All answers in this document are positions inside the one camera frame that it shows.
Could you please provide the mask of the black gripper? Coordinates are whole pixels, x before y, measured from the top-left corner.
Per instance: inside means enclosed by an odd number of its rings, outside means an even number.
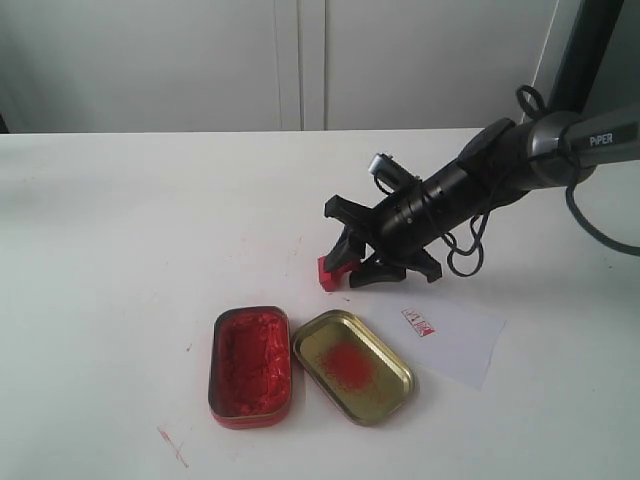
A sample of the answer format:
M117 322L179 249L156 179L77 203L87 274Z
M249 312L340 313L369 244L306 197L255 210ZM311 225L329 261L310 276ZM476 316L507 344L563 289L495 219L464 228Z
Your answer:
M324 206L324 216L343 224L343 230L324 260L325 272L360 264L349 275L349 287L397 283L408 271L422 274L429 283L442 277L442 266L425 245L435 239L423 207L412 205L414 192L396 192L373 208L339 195Z

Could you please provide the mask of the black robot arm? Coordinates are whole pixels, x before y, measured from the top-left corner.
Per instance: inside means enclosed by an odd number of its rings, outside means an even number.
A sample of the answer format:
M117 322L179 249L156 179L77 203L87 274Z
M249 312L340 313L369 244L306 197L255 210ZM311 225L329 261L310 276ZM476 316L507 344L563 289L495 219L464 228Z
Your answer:
M350 287L359 288L400 282L409 271L435 282L442 267L427 245L441 239L450 255L482 257L482 237L493 210L530 191L556 187L564 188L572 215L593 238L636 256L637 247L611 239L584 217L574 192L597 166L638 157L636 105L589 119L567 111L520 125L500 119L425 180L378 154L369 172L386 195L380 203L369 208L335 195L325 204L325 217L344 228L332 250L318 260L319 282L334 291L347 276Z

